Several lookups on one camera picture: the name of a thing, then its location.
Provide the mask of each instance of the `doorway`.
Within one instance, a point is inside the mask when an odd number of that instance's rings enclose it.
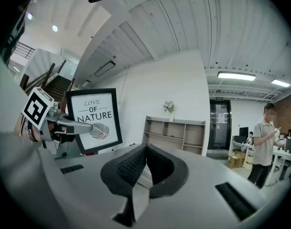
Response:
[[[228,153],[231,141],[230,100],[210,100],[210,136],[208,151]]]

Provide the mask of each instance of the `potted plant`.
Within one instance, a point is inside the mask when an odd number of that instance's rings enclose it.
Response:
[[[165,101],[164,105],[162,105],[162,106],[164,108],[164,112],[167,112],[167,111],[170,112],[171,115],[170,115],[169,121],[173,122],[174,121],[174,113],[173,112],[175,109],[174,102],[173,101],[169,101],[169,102]]]

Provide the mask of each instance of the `man's shirt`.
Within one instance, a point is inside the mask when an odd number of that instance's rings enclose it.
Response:
[[[256,123],[253,131],[253,137],[264,137],[268,133],[274,131],[273,122],[265,123],[264,119],[261,119]],[[274,139],[270,138],[263,142],[261,145],[255,146],[254,160],[255,165],[269,166],[272,161]]]

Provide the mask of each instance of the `framed poster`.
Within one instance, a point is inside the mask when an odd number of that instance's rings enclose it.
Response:
[[[115,88],[66,92],[69,117],[92,125],[90,133],[76,135],[82,154],[122,143]]]

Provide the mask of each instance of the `staircase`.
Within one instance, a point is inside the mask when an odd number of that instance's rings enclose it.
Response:
[[[70,83],[71,80],[58,75],[44,88],[44,91],[54,98],[55,101],[61,102],[64,92],[67,91]]]

